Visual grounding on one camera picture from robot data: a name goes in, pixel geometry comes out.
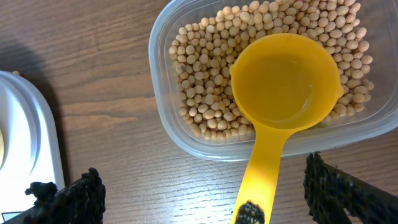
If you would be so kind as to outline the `yellow measuring scoop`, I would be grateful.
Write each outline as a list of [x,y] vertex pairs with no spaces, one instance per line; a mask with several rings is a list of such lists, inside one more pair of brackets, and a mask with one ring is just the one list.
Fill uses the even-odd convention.
[[251,43],[229,72],[236,104],[256,132],[231,221],[269,223],[284,144],[329,115],[344,93],[340,74],[324,47],[289,33]]

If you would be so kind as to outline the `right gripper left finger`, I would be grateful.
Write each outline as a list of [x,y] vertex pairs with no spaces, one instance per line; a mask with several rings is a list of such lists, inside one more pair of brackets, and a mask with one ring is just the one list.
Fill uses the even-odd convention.
[[103,223],[106,188],[93,167],[62,190],[58,190],[53,182],[33,182],[25,194],[36,198],[34,206],[6,221],[6,224]]

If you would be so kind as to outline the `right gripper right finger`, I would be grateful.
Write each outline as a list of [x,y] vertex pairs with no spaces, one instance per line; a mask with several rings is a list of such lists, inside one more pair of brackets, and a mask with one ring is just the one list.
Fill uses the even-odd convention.
[[306,158],[303,180],[309,215],[317,223],[397,224],[397,197],[323,161],[318,152]]

